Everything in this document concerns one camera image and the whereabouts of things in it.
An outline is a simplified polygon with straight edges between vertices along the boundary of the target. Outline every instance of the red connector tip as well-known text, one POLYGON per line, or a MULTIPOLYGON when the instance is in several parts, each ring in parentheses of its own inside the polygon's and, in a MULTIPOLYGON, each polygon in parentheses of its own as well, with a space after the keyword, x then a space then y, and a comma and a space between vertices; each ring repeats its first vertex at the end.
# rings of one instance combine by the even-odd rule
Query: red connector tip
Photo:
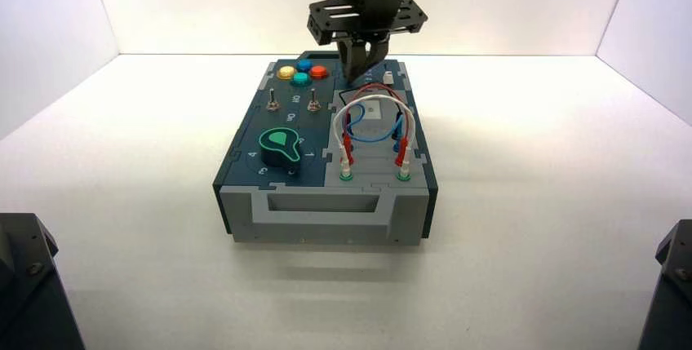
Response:
POLYGON ((394 163, 397 164, 397 166, 401 166, 401 164, 404 163, 404 156, 406 155, 406 146, 408 146, 409 141, 406 139, 406 137, 401 139, 401 143, 399 144, 399 154, 397 155, 397 159, 394 160, 394 163))
POLYGON ((348 164, 353 165, 355 162, 353 160, 353 156, 351 155, 351 151, 353 150, 353 144, 351 143, 351 136, 348 134, 344 135, 344 147, 346 148, 346 155, 348 156, 348 164))

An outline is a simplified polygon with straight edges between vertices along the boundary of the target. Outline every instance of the white floor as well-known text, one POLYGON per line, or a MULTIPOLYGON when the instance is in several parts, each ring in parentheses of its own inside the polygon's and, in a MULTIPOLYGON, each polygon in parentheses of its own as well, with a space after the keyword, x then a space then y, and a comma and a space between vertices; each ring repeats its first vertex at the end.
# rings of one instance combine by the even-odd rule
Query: white floor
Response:
POLYGON ((272 56, 120 56, 0 141, 90 350, 636 348, 692 127, 589 57, 407 63, 440 195, 414 248, 240 245, 211 181, 272 56))

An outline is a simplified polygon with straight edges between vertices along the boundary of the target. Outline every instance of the black knob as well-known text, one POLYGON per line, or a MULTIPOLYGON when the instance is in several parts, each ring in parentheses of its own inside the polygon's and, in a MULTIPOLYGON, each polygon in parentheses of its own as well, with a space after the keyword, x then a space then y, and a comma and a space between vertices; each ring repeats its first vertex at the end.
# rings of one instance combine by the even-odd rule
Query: black knob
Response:
POLYGON ((300 136, 288 127, 276 127, 259 135, 262 162, 291 174, 300 170, 300 136))

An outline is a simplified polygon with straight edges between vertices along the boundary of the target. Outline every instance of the white backdrop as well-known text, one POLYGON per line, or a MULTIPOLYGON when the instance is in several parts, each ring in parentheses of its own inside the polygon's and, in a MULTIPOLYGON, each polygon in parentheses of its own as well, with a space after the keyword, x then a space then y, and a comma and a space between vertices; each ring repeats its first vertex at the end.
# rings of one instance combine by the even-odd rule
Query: white backdrop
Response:
POLYGON ((118 54, 100 0, 0 0, 0 139, 118 54))
POLYGON ((692 124, 692 0, 620 0, 598 56, 692 124))
MULTIPOLYGON (((320 0, 104 0, 123 53, 300 53, 320 0)), ((392 53, 594 55, 617 0, 416 0, 392 53)))

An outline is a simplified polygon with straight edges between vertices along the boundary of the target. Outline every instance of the black metal bracket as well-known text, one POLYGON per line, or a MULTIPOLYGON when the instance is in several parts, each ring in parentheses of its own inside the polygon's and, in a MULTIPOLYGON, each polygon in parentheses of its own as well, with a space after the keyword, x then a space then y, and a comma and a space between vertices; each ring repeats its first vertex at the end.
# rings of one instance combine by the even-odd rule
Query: black metal bracket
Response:
POLYGON ((685 297, 692 308, 692 219, 683 219, 656 250, 661 274, 685 297))
POLYGON ((0 286, 0 349, 83 350, 53 262, 53 236, 34 214, 0 214, 0 227, 0 267, 11 267, 0 286))
POLYGON ((344 76, 353 82, 384 60, 390 35, 418 33, 427 20, 413 0, 325 0, 310 5, 308 29, 321 46, 337 43, 344 76))
POLYGON ((692 219, 683 219, 660 243, 659 283, 641 335, 640 350, 692 348, 692 219))

